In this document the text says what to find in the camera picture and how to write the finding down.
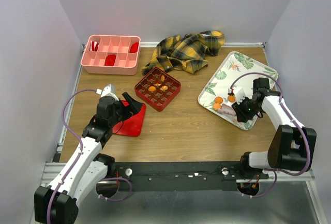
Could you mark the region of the pink divided organizer box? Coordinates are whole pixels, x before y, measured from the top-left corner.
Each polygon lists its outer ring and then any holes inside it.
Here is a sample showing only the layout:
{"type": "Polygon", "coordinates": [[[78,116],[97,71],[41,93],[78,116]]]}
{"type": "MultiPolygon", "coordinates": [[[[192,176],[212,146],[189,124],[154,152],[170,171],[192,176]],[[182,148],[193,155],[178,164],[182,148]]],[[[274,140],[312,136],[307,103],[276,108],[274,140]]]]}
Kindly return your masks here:
{"type": "Polygon", "coordinates": [[[91,35],[81,58],[88,73],[135,75],[141,38],[138,36],[91,35]]]}

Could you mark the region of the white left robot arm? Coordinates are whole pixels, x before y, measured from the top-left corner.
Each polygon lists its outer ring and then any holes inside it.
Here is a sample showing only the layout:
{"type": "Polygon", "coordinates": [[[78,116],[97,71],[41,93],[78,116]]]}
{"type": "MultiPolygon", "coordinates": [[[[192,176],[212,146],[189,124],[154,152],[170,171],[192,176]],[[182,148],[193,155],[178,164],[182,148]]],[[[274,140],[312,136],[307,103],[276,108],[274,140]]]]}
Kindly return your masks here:
{"type": "Polygon", "coordinates": [[[101,150],[113,135],[114,126],[139,114],[143,103],[124,92],[127,104],[123,104],[110,86],[92,91],[100,96],[96,114],[82,135],[76,135],[76,150],[48,186],[39,186],[34,193],[36,222],[74,223],[80,204],[99,182],[113,181],[116,186],[126,182],[128,194],[132,192],[131,182],[116,173],[114,158],[101,154],[101,150]]]}

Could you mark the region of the floral serving tray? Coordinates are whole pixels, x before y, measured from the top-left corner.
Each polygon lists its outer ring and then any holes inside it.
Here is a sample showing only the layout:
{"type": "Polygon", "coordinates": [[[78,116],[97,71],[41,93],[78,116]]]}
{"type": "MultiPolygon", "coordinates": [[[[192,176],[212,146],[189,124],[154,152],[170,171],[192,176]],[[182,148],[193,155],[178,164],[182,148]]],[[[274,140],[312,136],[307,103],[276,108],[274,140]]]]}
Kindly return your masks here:
{"type": "Polygon", "coordinates": [[[232,83],[240,76],[251,73],[238,80],[234,86],[242,87],[247,97],[252,97],[253,94],[253,80],[263,77],[271,77],[269,85],[271,88],[275,86],[275,80],[278,79],[278,72],[267,65],[264,65],[240,52],[230,52],[214,75],[209,79],[204,89],[198,96],[198,103],[205,109],[213,112],[229,123],[235,125],[242,130],[249,130],[253,127],[257,120],[257,116],[246,123],[237,121],[236,116],[229,116],[220,114],[213,109],[216,97],[223,98],[223,104],[231,106],[233,103],[228,101],[228,89],[232,83]]]}

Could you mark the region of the red item compartment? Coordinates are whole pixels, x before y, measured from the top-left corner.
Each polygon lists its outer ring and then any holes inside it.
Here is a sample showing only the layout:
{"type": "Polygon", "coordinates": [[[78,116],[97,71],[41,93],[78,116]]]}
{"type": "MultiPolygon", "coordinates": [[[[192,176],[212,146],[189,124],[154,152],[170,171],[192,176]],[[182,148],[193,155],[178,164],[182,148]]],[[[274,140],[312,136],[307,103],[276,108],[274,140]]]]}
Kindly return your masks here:
{"type": "Polygon", "coordinates": [[[130,47],[130,53],[137,53],[138,51],[138,48],[139,48],[139,43],[138,42],[135,42],[131,45],[130,47]]]}
{"type": "Polygon", "coordinates": [[[116,61],[116,55],[115,54],[108,54],[105,59],[105,66],[114,66],[116,61]]]}

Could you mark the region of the red box lid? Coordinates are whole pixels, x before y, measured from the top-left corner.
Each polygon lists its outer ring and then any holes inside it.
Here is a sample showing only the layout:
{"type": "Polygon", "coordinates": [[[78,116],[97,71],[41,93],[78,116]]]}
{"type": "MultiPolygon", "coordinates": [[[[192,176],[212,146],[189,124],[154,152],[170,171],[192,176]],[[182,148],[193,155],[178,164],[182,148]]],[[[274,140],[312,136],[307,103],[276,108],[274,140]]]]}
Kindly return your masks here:
{"type": "Polygon", "coordinates": [[[141,134],[145,118],[146,105],[143,103],[140,112],[130,119],[113,127],[113,133],[120,136],[138,137],[141,134]]]}

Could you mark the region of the red white striped item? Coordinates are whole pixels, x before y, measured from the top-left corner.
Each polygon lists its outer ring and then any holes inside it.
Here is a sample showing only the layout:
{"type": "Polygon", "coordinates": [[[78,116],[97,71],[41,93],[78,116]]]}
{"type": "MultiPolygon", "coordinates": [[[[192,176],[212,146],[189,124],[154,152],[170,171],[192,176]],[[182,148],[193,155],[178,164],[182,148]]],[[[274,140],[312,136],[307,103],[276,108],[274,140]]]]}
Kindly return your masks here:
{"type": "Polygon", "coordinates": [[[98,51],[98,48],[99,48],[99,43],[96,42],[96,41],[91,41],[90,42],[90,51],[92,52],[97,52],[98,51]]]}

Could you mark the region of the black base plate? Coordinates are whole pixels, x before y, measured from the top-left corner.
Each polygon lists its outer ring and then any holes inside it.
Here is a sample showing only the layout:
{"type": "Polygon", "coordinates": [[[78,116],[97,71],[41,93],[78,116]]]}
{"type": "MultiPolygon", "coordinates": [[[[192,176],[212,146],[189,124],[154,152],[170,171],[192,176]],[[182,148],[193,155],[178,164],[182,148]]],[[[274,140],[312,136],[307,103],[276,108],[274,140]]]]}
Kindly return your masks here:
{"type": "Polygon", "coordinates": [[[110,177],[120,176],[132,191],[236,191],[239,181],[266,180],[261,169],[244,170],[238,161],[214,162],[113,162],[110,177]]]}

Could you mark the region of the red item lower compartment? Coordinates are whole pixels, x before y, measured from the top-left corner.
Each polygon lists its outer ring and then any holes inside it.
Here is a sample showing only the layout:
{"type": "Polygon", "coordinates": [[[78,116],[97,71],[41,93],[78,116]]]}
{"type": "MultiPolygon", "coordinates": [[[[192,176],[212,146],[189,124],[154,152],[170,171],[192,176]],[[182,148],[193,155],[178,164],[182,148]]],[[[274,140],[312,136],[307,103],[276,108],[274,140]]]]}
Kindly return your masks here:
{"type": "Polygon", "coordinates": [[[108,54],[105,59],[105,66],[114,66],[116,61],[116,55],[115,54],[108,54]]]}

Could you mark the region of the red cookie box with tray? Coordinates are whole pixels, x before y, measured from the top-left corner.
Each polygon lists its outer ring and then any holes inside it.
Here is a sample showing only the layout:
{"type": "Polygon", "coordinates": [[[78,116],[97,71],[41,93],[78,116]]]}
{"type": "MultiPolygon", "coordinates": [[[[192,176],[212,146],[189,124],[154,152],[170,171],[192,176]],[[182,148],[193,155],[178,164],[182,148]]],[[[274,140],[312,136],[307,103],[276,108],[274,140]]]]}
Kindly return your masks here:
{"type": "Polygon", "coordinates": [[[155,110],[161,112],[180,92],[180,88],[181,83],[177,79],[159,68],[153,68],[135,85],[134,90],[140,99],[155,110]],[[164,81],[160,79],[162,75],[165,76],[164,81]],[[155,87],[154,84],[156,83],[160,83],[161,86],[155,87]],[[165,85],[168,89],[162,91],[160,88],[165,85]],[[154,86],[156,90],[149,92],[148,88],[150,86],[154,86]]]}

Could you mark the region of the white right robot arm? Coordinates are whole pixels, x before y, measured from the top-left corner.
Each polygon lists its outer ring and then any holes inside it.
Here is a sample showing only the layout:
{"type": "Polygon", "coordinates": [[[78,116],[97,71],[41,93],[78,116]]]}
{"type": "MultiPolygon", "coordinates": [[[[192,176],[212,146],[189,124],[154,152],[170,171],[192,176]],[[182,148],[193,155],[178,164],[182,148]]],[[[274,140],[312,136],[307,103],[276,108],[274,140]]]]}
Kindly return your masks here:
{"type": "Polygon", "coordinates": [[[253,95],[248,98],[241,87],[232,83],[228,95],[235,98],[231,105],[238,122],[246,123],[266,114],[276,132],[265,152],[246,152],[240,158],[238,173],[252,177],[257,170],[280,171],[299,176],[311,168],[317,133],[305,127],[285,104],[282,90],[274,91],[269,82],[274,78],[261,73],[253,81],[253,95]]]}

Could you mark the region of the red item upper compartment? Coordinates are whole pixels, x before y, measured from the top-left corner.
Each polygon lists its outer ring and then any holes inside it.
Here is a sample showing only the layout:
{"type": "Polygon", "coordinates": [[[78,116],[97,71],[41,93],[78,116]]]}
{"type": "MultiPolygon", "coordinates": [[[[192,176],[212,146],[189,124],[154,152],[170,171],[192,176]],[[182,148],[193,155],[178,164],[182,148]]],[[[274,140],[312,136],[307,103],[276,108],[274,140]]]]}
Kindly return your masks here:
{"type": "Polygon", "coordinates": [[[139,48],[139,43],[138,42],[135,42],[131,45],[130,47],[130,53],[137,53],[138,51],[138,48],[139,48]]]}

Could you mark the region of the pink tongs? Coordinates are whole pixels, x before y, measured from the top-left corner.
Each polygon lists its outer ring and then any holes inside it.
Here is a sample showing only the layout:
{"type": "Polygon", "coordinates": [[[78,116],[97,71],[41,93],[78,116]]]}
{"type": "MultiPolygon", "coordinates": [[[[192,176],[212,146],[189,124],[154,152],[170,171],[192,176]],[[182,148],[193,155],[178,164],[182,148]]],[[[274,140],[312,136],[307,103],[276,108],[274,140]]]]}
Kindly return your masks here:
{"type": "Polygon", "coordinates": [[[217,109],[217,112],[229,116],[236,116],[234,109],[226,104],[221,105],[221,107],[217,109]]]}

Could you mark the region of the yellow plaid shirt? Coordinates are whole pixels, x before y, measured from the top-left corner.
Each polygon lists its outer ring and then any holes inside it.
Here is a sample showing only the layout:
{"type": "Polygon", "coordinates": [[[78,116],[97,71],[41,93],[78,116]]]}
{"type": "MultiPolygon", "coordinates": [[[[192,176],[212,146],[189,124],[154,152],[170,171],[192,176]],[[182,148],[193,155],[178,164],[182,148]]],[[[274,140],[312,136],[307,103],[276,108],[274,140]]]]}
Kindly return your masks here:
{"type": "Polygon", "coordinates": [[[142,68],[141,73],[146,75],[152,69],[159,68],[164,72],[182,70],[194,74],[208,66],[205,57],[217,56],[224,43],[225,35],[221,31],[165,38],[156,45],[151,60],[142,68]]]}

